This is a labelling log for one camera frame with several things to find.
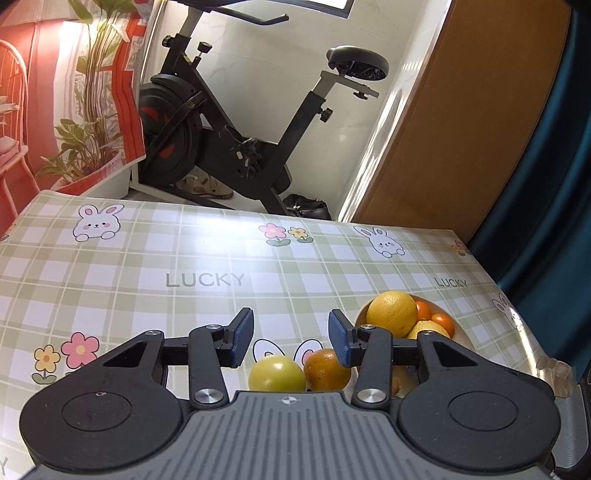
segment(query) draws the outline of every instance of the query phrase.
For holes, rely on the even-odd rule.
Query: green apple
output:
[[[252,367],[248,388],[259,392],[303,392],[306,391],[306,376],[291,358],[268,355]]]

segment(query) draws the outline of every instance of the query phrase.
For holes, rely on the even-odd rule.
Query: checkered tablecloth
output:
[[[330,345],[331,309],[354,321],[377,293],[404,290],[449,312],[485,358],[535,373],[538,343],[452,231],[383,231],[388,240],[375,225],[42,192],[0,242],[4,478],[31,466],[18,418],[44,384],[145,330],[185,336],[242,307],[255,312],[254,340],[293,356],[307,339]],[[230,395],[248,388],[253,363],[249,351],[225,372]],[[186,367],[168,387],[187,396]]]

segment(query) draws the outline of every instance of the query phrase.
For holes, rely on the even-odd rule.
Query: white wall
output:
[[[350,222],[366,189],[391,143],[398,120],[413,93],[415,82],[423,63],[428,61],[430,47],[437,41],[441,25],[449,10],[451,0],[426,0],[419,12],[416,25],[410,35],[400,67],[393,72],[392,82],[367,145],[361,154],[360,163],[354,168],[351,183],[339,203],[342,205],[338,220]]]
[[[290,192],[327,202],[336,216],[360,161],[369,133],[424,0],[356,0],[348,19],[275,2],[252,0],[232,8],[257,17],[283,13],[289,22],[259,27],[217,13],[203,16],[188,49],[199,41],[213,45],[199,71],[243,135],[277,142],[305,95],[327,70],[326,51],[356,45],[376,51],[390,63],[391,74],[371,82],[380,99],[360,100],[336,86],[325,106],[335,111],[326,124],[315,120],[293,152],[288,166]],[[156,32],[148,75],[158,72],[166,55],[162,37],[174,35],[187,8],[169,2]]]

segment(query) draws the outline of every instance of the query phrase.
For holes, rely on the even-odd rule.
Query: bowl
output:
[[[472,352],[476,353],[476,348],[474,347],[474,344],[472,343],[472,341],[470,340],[470,338],[468,337],[468,335],[466,334],[464,329],[457,323],[456,319],[454,319],[452,315],[449,315],[448,312],[443,310],[438,305],[434,304],[432,301],[429,301],[427,299],[424,299],[422,297],[418,297],[418,296],[412,295],[412,294],[410,294],[410,296],[413,298],[414,301],[423,301],[427,305],[429,305],[429,308],[431,308],[431,313],[445,313],[446,315],[448,315],[452,319],[453,325],[455,328],[455,333],[453,335],[452,340],[454,342],[459,343],[463,347],[468,348],[468,350],[471,350]],[[363,307],[361,308],[361,310],[357,314],[357,317],[355,318],[355,326],[356,327],[359,327],[361,325],[365,325],[367,323],[366,315],[367,315],[367,312],[369,309],[369,304],[372,302],[373,302],[373,300],[370,300],[365,305],[363,305]],[[415,388],[418,385],[418,379],[417,379],[417,375],[415,373],[414,367],[407,368],[402,365],[393,366],[392,367],[392,384],[394,385],[396,383],[398,385],[400,385],[397,396],[404,398],[404,396],[408,392],[410,392],[413,388]]]

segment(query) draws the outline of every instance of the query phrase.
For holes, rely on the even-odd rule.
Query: beige sneaker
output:
[[[204,198],[223,200],[231,199],[234,196],[234,190],[225,186],[222,182],[217,181],[200,168],[194,168],[189,175],[178,181],[176,186],[185,192],[193,193]]]

